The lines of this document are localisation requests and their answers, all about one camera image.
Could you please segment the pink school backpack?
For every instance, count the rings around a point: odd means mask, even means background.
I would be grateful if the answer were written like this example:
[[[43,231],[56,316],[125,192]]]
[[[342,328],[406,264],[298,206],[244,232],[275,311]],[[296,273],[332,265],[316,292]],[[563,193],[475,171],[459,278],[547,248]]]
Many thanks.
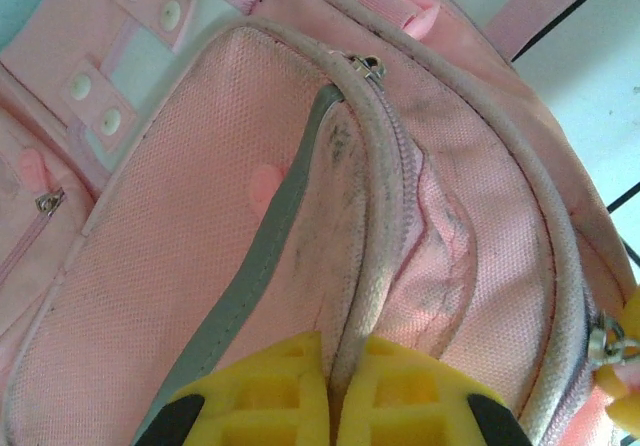
[[[513,69],[572,0],[0,0],[0,446],[134,446],[318,332],[336,446],[369,337],[526,446],[640,446],[597,385],[638,287]]]

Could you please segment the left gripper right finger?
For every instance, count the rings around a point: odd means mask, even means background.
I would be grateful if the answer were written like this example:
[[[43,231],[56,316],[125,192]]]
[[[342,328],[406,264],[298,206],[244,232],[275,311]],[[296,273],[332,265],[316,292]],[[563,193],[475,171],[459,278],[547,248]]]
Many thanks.
[[[371,336],[342,403],[336,446],[526,446],[526,433],[484,384]]]

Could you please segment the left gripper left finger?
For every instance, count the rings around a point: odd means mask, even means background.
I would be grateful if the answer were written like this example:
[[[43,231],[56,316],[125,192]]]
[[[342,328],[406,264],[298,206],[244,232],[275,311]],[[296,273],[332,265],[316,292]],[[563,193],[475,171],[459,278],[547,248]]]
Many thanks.
[[[134,446],[330,446],[321,334],[298,334],[184,386]]]

